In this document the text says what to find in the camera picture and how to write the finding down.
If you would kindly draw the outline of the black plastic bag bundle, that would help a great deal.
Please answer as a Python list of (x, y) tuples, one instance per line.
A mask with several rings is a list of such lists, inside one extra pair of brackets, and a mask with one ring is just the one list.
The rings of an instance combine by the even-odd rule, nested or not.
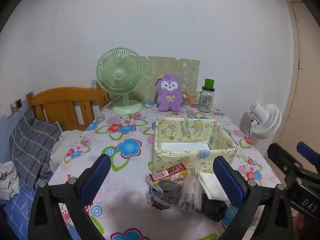
[(212, 221), (221, 221), (227, 211), (227, 204), (220, 200), (209, 199), (205, 193), (202, 194), (200, 213)]

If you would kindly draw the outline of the white cloth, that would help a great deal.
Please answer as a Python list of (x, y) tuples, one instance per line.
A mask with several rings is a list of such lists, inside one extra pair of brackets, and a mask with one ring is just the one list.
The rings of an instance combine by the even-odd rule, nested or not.
[(10, 201), (20, 193), (19, 177), (12, 161), (0, 163), (0, 198)]
[(206, 196), (210, 200), (219, 200), (228, 203), (229, 199), (214, 173), (199, 172), (197, 174)]

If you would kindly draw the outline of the clear plastic bag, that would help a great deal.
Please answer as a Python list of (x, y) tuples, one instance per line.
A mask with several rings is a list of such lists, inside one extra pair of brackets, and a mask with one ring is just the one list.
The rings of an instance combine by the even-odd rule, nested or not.
[(197, 177), (187, 177), (185, 179), (178, 206), (185, 212), (201, 211), (202, 186)]

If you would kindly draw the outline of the cartoon tissue pack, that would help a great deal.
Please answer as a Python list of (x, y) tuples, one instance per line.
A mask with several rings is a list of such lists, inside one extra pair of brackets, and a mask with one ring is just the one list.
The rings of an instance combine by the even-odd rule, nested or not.
[(152, 185), (157, 185), (160, 180), (180, 182), (185, 180), (187, 175), (188, 175), (188, 170), (182, 163), (180, 163), (170, 168), (167, 168), (166, 170), (159, 171), (154, 174), (150, 174), (149, 181)]

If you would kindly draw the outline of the grey drawstring pouch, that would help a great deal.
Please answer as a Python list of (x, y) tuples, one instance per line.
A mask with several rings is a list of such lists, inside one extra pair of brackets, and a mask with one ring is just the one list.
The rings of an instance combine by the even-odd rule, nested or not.
[(150, 185), (146, 192), (148, 202), (159, 210), (168, 210), (178, 204), (183, 183), (162, 179), (157, 185)]

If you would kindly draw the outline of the beige door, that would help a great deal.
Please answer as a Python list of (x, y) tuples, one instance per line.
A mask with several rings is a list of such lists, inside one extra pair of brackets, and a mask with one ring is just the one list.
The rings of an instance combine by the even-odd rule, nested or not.
[(296, 151), (302, 141), (319, 151), (319, 25), (301, 0), (286, 0), (292, 22), (294, 63), (289, 98), (274, 142), (303, 167), (315, 171)]

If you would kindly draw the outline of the white standing fan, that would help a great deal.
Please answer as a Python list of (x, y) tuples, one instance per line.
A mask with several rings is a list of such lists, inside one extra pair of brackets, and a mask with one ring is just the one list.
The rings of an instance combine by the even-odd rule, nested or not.
[(252, 102), (248, 112), (252, 118), (248, 138), (255, 146), (276, 135), (281, 124), (282, 113), (274, 103), (261, 105), (259, 102)]

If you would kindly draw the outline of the crumpled white cloth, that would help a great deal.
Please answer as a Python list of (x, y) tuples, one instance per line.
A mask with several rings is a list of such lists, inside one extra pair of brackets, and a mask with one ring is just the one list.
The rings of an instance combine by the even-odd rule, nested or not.
[(0, 198), (10, 201), (20, 193), (19, 177), (12, 161), (0, 163)]

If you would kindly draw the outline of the floral tablecloth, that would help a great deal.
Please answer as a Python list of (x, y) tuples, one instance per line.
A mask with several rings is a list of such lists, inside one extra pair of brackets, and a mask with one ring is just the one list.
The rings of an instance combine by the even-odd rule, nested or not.
[(237, 209), (232, 207), (222, 222), (214, 222), (177, 206), (159, 210), (148, 203), (147, 176), (153, 171), (153, 138), (159, 116), (217, 120), (238, 146), (232, 167), (260, 186), (280, 183), (248, 137), (219, 108), (207, 114), (195, 107), (160, 112), (156, 105), (146, 103), (134, 115), (116, 115), (105, 109), (72, 143), (49, 182), (64, 184), (71, 177), (78, 178), (101, 154), (110, 157), (110, 172), (93, 202), (85, 207), (105, 239), (218, 239), (235, 217)]

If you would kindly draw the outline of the grey plaid pillow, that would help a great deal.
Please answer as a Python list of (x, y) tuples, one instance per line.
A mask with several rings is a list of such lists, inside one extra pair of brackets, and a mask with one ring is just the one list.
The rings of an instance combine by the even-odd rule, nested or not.
[(50, 154), (61, 133), (58, 122), (42, 122), (32, 111), (25, 112), (14, 128), (9, 152), (20, 180), (30, 189), (35, 189), (51, 171)]

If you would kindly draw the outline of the glass jar green lid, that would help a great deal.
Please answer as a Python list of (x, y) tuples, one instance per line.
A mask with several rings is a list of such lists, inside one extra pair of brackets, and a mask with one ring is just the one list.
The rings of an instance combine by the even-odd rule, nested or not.
[(214, 100), (214, 80), (205, 79), (202, 90), (196, 94), (197, 109), (202, 113), (210, 113)]

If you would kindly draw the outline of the wooden bed headboard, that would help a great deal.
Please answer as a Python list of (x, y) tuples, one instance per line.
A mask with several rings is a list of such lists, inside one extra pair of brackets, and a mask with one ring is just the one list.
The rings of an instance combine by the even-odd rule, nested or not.
[(84, 131), (94, 120), (93, 103), (99, 109), (107, 105), (107, 93), (96, 87), (58, 87), (26, 95), (29, 109), (42, 122), (58, 122), (63, 131)]

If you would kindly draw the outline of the purple plush toy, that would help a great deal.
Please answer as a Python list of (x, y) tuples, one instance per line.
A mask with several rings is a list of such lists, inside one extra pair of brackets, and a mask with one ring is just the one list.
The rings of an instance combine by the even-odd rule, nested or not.
[(179, 112), (183, 101), (181, 84), (177, 75), (165, 74), (156, 85), (157, 105), (160, 112)]

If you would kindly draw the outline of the green desk fan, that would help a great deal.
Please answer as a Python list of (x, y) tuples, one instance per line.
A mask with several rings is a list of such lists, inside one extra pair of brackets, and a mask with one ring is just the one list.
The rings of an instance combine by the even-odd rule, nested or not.
[(112, 102), (114, 113), (128, 115), (143, 109), (141, 102), (129, 98), (143, 77), (143, 61), (137, 53), (127, 48), (111, 49), (99, 59), (95, 73), (104, 91), (120, 97)]

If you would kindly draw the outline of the wall power socket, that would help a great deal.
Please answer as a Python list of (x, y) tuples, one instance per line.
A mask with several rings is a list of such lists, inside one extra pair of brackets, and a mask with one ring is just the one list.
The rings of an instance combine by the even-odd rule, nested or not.
[(11, 112), (12, 112), (12, 113), (17, 112), (20, 108), (22, 108), (22, 106), (23, 106), (23, 103), (22, 103), (22, 100), (21, 100), (21, 99), (18, 99), (18, 100), (16, 100), (16, 101), (13, 101), (13, 102), (10, 104)]

